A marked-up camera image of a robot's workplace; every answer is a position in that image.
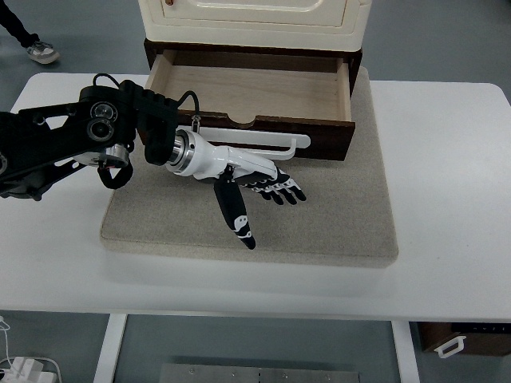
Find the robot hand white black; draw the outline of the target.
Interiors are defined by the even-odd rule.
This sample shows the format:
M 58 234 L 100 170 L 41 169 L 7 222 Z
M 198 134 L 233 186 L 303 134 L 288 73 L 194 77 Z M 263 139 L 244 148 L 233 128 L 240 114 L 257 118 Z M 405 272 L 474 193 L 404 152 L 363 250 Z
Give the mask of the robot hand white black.
M 307 197 L 300 186 L 272 160 L 231 146 L 215 146 L 193 133 L 192 175 L 211 180 L 228 227 L 249 249 L 256 247 L 240 189 L 248 188 L 278 205 L 297 204 Z

